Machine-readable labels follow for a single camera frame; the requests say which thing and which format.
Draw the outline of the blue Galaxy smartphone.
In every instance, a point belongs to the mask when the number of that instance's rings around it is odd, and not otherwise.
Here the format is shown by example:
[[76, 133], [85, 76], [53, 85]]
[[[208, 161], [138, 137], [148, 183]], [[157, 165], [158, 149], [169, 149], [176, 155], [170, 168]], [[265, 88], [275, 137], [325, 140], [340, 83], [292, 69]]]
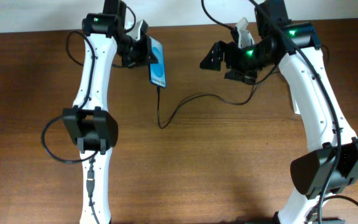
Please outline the blue Galaxy smartphone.
[[163, 45], [156, 39], [151, 38], [152, 53], [157, 58], [157, 63], [149, 65], [149, 80], [151, 84], [161, 88], [167, 87], [167, 79], [165, 73], [165, 60], [163, 53]]

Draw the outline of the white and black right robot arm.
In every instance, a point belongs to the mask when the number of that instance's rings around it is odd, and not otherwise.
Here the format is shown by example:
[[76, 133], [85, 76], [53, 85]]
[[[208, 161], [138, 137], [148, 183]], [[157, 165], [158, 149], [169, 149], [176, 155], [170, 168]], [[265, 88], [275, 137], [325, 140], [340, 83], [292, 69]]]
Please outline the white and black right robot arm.
[[255, 5], [260, 42], [241, 20], [231, 29], [232, 42], [216, 42], [200, 67], [250, 85], [267, 66], [279, 69], [290, 87], [294, 112], [301, 116], [308, 153], [290, 165], [294, 190], [273, 223], [322, 223], [325, 202], [340, 198], [358, 180], [358, 137], [344, 117], [324, 67], [321, 42], [309, 22], [293, 23], [285, 3]]

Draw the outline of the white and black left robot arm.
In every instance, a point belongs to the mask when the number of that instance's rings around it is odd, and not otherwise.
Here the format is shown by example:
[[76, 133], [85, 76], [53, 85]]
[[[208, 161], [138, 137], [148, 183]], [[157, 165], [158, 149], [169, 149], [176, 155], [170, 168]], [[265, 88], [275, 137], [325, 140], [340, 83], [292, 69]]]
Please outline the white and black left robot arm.
[[105, 1], [103, 11], [82, 21], [85, 61], [72, 108], [63, 110], [63, 122], [80, 151], [83, 169], [83, 206], [80, 223], [111, 223], [108, 202], [109, 163], [118, 139], [117, 121], [108, 111], [108, 88], [113, 60], [123, 68], [158, 63], [141, 20], [125, 28], [129, 6], [122, 0]]

